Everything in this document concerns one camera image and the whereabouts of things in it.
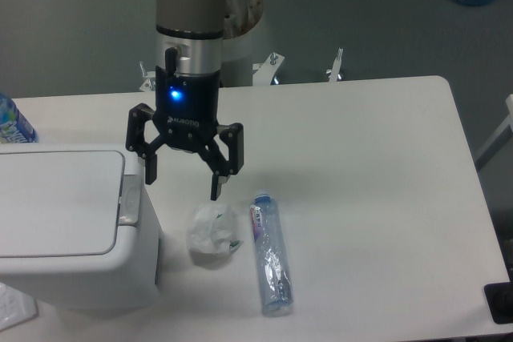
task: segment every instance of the metal stand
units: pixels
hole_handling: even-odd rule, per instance
[[[483,167],[499,152],[507,141],[513,136],[513,95],[506,99],[509,115],[499,124],[494,133],[479,148],[475,156],[474,164],[477,171],[481,171]]]
[[[506,99],[509,115],[478,150],[475,168],[483,167],[497,154],[513,136],[513,95]],[[488,284],[484,288],[491,316],[497,324],[513,324],[513,283]]]

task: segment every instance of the black object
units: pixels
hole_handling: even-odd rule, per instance
[[[484,287],[491,316],[497,324],[513,323],[513,283],[487,284]]]
[[[199,77],[175,76],[177,59],[178,51],[168,48],[166,69],[156,67],[156,110],[146,104],[130,110],[126,148],[145,160],[146,184],[157,178],[156,151],[164,144],[198,153],[212,170],[210,199],[217,200],[221,185],[244,165],[244,128],[240,123],[221,126],[217,122],[220,71]],[[149,120],[159,132],[151,143],[144,139]],[[217,134],[228,147],[228,160],[214,140]]]

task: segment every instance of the plastic bag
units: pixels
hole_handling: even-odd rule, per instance
[[[242,244],[236,238],[235,230],[236,217],[230,206],[202,204],[188,226],[187,248],[191,253],[225,258]]]

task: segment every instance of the metal bracket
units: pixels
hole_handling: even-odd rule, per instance
[[[474,165],[477,171],[481,171],[483,167],[499,152],[501,148],[513,137],[513,95],[506,99],[509,115],[495,129],[493,134],[478,149]]]

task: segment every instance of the gripper logo text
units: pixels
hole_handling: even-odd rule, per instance
[[[182,119],[182,118],[173,118],[173,117],[170,116],[168,118],[168,123],[172,123],[172,122],[181,123],[181,124],[187,124],[188,126],[194,126],[194,127],[199,127],[200,126],[200,122],[197,122],[196,120]]]

